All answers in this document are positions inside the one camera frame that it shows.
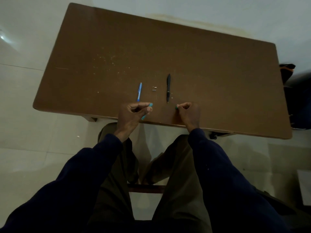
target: dark blue sweatshirt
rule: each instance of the dark blue sweatshirt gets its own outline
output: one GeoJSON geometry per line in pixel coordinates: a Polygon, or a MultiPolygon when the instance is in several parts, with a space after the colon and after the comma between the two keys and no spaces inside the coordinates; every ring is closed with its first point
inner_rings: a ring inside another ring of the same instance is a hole
{"type": "MultiPolygon", "coordinates": [[[[213,232],[290,232],[218,144],[208,140],[201,129],[194,129],[188,142],[213,232]]],[[[112,134],[94,148],[80,150],[55,181],[10,214],[0,232],[83,231],[99,187],[121,151],[121,141],[112,134]]]]}

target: white tile floor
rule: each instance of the white tile floor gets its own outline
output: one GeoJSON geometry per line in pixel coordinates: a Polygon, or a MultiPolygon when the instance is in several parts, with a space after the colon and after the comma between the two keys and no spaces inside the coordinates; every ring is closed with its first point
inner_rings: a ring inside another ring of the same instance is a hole
{"type": "MultiPolygon", "coordinates": [[[[69,2],[92,0],[1,0],[0,5],[0,226],[7,216],[83,147],[96,144],[111,120],[39,112],[32,108],[69,2]]],[[[140,125],[131,135],[144,167],[185,129],[140,125]]],[[[233,164],[258,189],[294,203],[296,170],[311,170],[311,131],[293,131],[291,140],[243,135],[218,138],[233,164]]],[[[136,219],[151,219],[158,194],[132,193],[136,219]]]]}

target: finger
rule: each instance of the finger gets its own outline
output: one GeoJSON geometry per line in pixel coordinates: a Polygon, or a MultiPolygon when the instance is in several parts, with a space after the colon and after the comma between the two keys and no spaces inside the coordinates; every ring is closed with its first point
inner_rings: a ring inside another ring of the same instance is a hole
{"type": "Polygon", "coordinates": [[[185,102],[185,103],[177,105],[177,108],[183,107],[185,109],[188,109],[190,106],[191,106],[191,102],[185,102]]]}
{"type": "Polygon", "coordinates": [[[150,102],[135,102],[135,103],[128,104],[128,106],[130,107],[130,109],[134,110],[136,108],[144,108],[148,106],[149,104],[150,102]]]}
{"type": "Polygon", "coordinates": [[[148,106],[137,112],[137,114],[139,115],[140,118],[142,118],[143,116],[149,114],[150,112],[152,112],[152,107],[148,106]]]}

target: olive pants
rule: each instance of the olive pants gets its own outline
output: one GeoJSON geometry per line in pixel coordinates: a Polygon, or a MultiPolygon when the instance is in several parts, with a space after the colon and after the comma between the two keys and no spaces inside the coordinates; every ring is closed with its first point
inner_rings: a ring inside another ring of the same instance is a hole
{"type": "MultiPolygon", "coordinates": [[[[106,134],[114,133],[117,123],[107,124],[99,133],[98,142],[106,134]]],[[[157,183],[169,177],[161,201],[153,215],[153,222],[187,219],[196,232],[212,232],[208,212],[203,202],[202,189],[196,174],[188,135],[181,135],[166,151],[149,164],[145,181],[157,183]]],[[[127,182],[138,180],[138,160],[132,152],[132,142],[123,143],[111,172],[100,187],[93,215],[95,222],[133,222],[134,216],[127,182]]]]}

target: wooden desk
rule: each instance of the wooden desk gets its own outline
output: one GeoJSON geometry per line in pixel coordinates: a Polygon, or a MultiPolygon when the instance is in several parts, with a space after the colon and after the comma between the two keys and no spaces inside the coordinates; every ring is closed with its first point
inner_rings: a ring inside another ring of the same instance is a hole
{"type": "Polygon", "coordinates": [[[140,82],[153,103],[144,123],[182,126],[175,105],[195,101],[204,129],[291,138],[274,44],[74,3],[33,107],[117,118],[140,82]]]}

